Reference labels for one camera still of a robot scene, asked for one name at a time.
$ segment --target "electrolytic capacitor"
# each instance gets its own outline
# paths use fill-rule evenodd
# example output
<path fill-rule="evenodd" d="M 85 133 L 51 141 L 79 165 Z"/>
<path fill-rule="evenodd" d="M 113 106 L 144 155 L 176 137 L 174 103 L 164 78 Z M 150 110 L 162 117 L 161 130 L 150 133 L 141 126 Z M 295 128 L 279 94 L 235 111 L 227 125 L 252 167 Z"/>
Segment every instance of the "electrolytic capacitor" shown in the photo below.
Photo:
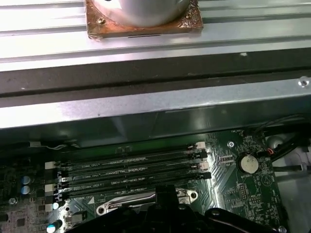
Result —
<path fill-rule="evenodd" d="M 56 220 L 54 223 L 49 224 L 47 226 L 47 233 L 54 233 L 55 231 L 57 231 L 61 226 L 63 225 L 63 221 L 62 220 Z"/>
<path fill-rule="evenodd" d="M 21 178 L 21 183 L 22 183 L 23 185 L 28 185 L 28 184 L 30 184 L 32 181 L 33 181 L 33 180 L 32 180 L 32 178 L 31 178 L 30 176 L 23 176 L 23 177 Z"/>
<path fill-rule="evenodd" d="M 23 195 L 31 194 L 34 191 L 34 189 L 28 185 L 25 185 L 21 188 L 20 193 Z"/>

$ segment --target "mounting screw hole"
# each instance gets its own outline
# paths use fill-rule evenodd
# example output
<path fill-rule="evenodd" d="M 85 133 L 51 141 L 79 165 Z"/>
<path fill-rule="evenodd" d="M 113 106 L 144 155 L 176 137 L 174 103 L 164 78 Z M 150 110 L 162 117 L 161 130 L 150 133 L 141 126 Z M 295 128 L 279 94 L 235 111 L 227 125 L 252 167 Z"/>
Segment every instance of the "mounting screw hole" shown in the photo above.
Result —
<path fill-rule="evenodd" d="M 99 208 L 98 213 L 100 213 L 100 214 L 104 213 L 104 208 Z"/>
<path fill-rule="evenodd" d="M 191 193 L 191 197 L 194 199 L 196 198 L 196 193 Z"/>

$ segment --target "green circuit board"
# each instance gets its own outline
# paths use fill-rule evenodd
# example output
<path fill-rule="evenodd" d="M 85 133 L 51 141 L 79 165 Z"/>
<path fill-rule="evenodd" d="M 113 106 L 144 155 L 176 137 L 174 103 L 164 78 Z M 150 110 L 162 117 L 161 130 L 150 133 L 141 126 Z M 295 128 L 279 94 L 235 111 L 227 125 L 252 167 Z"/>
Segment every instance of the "green circuit board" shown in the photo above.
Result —
<path fill-rule="evenodd" d="M 121 154 L 131 153 L 153 153 L 154 151 L 167 150 L 169 148 L 185 148 L 184 152 L 180 153 L 180 156 L 189 154 L 189 145 L 195 145 L 200 142 L 201 146 L 204 145 L 204 150 L 207 153 L 207 163 L 209 164 L 208 171 L 211 173 L 210 179 L 186 179 L 184 177 L 184 170 L 167 171 L 164 175 L 159 176 L 158 184 L 171 183 L 175 184 L 177 188 L 184 188 L 189 190 L 195 190 L 198 193 L 198 199 L 194 201 L 191 206 L 193 210 L 204 214 L 204 212 L 213 207 L 223 208 L 245 217 L 249 220 L 255 221 L 259 224 L 269 225 L 273 228 L 279 226 L 287 226 L 287 219 L 284 215 L 282 203 L 280 199 L 279 189 L 276 183 L 276 178 L 273 172 L 272 162 L 269 157 L 257 157 L 258 152 L 262 152 L 263 149 L 253 141 L 251 136 L 245 136 L 244 130 L 231 130 L 216 133 L 203 133 L 196 135 L 187 135 L 174 138 L 165 138 L 158 140 L 151 140 L 146 142 L 138 142 L 122 145 L 111 145 L 104 147 L 96 147 L 89 149 L 80 149 L 75 151 L 66 151 L 53 153 L 49 156 L 48 161 L 66 161 L 66 165 L 73 166 L 82 170 L 78 173 L 79 177 L 84 179 L 86 175 L 91 177 L 94 174 L 93 170 L 88 170 L 90 164 L 95 166 L 96 160 L 105 159 L 106 157 L 113 158 L 113 156 L 119 156 Z M 243 173 L 238 166 L 239 158 L 245 154 L 253 154 L 257 158 L 258 169 L 254 174 Z M 163 153 L 161 159 L 168 156 Z M 141 156 L 139 159 L 137 156 L 134 162 L 141 162 Z M 15 167 L 16 173 L 14 178 L 16 182 L 12 182 L 10 189 L 15 188 L 17 185 L 19 189 L 21 176 L 29 175 L 27 171 L 32 173 L 32 177 L 36 176 L 37 170 L 44 170 L 44 163 L 42 157 L 40 159 L 32 158 L 32 166 L 23 170 Z M 147 167 L 148 161 L 144 163 L 144 167 Z M 2 168 L 2 172 L 6 174 L 6 171 L 12 168 Z M 107 170 L 109 174 L 115 175 L 115 171 Z M 3 178 L 3 183 L 6 182 L 7 174 Z M 176 180 L 169 179 L 173 176 L 182 177 Z M 92 183 L 94 178 L 88 180 L 88 183 Z M 127 182 L 133 182 L 137 184 L 138 178 L 131 179 Z M 109 189 L 106 191 L 96 191 L 99 189 L 99 184 L 91 189 L 94 192 L 86 194 L 84 189 L 87 187 L 86 183 L 80 182 L 75 186 L 74 195 L 68 197 L 61 207 L 54 210 L 47 211 L 43 209 L 43 205 L 47 204 L 46 198 L 42 197 L 41 191 L 44 189 L 44 185 L 52 183 L 52 181 L 43 180 L 43 176 L 37 175 L 33 187 L 35 190 L 30 195 L 22 195 L 19 192 L 15 195 L 17 200 L 20 200 L 15 205 L 6 204 L 6 201 L 10 194 L 6 194 L 5 202 L 1 207 L 2 212 L 8 213 L 9 221 L 0 223 L 1 232 L 19 232 L 19 233 L 43 233 L 46 232 L 46 226 L 49 223 L 54 222 L 57 219 L 62 219 L 64 222 L 62 227 L 56 233 L 63 233 L 66 230 L 74 227 L 72 219 L 79 221 L 88 221 L 98 215 L 96 209 L 103 203 L 120 196 L 132 195 L 137 193 L 144 193 L 154 190 L 157 182 L 152 184 L 144 183 L 144 185 L 133 186 L 130 189 Z M 18 226 L 21 222 L 20 219 L 33 219 L 32 221 L 24 221 L 23 228 Z"/>

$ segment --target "capacitor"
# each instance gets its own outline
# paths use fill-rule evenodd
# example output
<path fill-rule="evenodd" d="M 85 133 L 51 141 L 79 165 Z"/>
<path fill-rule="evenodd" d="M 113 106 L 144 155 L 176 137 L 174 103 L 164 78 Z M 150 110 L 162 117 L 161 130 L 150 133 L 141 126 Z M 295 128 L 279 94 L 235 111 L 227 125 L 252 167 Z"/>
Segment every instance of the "capacitor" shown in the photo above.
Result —
<path fill-rule="evenodd" d="M 47 226 L 47 233 L 54 233 L 55 231 L 57 231 L 61 226 L 63 225 L 63 221 L 62 220 L 56 220 L 54 223 L 49 224 Z"/>
<path fill-rule="evenodd" d="M 246 174 L 254 174 L 259 169 L 258 160 L 251 154 L 246 153 L 238 158 L 238 168 Z"/>
<path fill-rule="evenodd" d="M 20 190 L 20 193 L 23 194 L 23 195 L 27 195 L 27 194 L 31 194 L 32 192 L 34 191 L 33 188 L 31 188 L 30 186 L 28 185 L 25 185 L 21 188 Z"/>
<path fill-rule="evenodd" d="M 29 177 L 29 176 L 23 176 L 22 178 L 21 178 L 21 183 L 23 184 L 23 185 L 28 185 L 28 184 L 30 184 L 32 182 L 32 179 Z"/>
<path fill-rule="evenodd" d="M 57 210 L 59 208 L 59 204 L 57 202 L 54 202 L 53 205 L 52 205 L 52 208 L 54 210 Z"/>

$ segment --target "small electronic component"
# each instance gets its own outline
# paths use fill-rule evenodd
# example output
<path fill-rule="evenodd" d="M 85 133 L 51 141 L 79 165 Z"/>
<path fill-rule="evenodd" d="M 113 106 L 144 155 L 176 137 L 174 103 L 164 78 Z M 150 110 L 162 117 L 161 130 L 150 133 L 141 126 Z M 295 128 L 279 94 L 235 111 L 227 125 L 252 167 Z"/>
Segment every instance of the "small electronic component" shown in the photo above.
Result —
<path fill-rule="evenodd" d="M 47 226 L 47 233 L 54 233 L 63 225 L 63 221 L 58 219 Z"/>

